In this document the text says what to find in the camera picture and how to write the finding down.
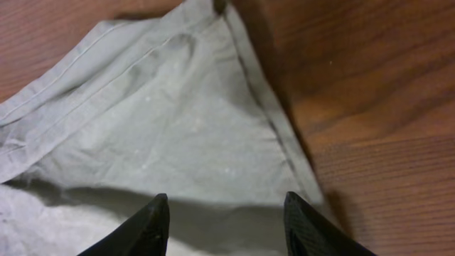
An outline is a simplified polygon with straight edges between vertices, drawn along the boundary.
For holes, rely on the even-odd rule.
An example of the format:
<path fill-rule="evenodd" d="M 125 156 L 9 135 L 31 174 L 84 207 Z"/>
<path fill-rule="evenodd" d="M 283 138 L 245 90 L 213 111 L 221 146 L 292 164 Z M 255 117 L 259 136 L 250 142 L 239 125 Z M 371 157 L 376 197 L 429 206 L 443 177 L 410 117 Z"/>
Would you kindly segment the khaki cotton shorts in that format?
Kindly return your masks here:
<path fill-rule="evenodd" d="M 159 193 L 170 255 L 284 255 L 326 201 L 235 7 L 98 23 L 1 104 L 1 254 L 76 255 Z"/>

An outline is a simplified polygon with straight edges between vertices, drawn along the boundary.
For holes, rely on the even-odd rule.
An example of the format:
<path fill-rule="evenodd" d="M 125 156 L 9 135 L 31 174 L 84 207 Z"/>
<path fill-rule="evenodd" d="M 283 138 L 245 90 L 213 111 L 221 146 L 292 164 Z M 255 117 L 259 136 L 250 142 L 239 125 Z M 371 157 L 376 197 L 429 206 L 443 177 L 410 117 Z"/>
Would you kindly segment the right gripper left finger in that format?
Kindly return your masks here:
<path fill-rule="evenodd" d="M 168 197 L 160 193 L 80 256 L 165 256 L 169 226 Z"/>

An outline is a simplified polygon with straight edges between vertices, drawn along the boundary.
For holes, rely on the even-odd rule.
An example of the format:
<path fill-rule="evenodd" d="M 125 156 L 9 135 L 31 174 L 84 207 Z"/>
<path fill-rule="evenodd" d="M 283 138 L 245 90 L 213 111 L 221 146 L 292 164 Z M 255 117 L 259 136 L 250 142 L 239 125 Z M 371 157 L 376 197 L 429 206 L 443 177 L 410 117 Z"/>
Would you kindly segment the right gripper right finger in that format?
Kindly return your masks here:
<path fill-rule="evenodd" d="M 291 191 L 284 201 L 284 228 L 289 256 L 375 256 Z"/>

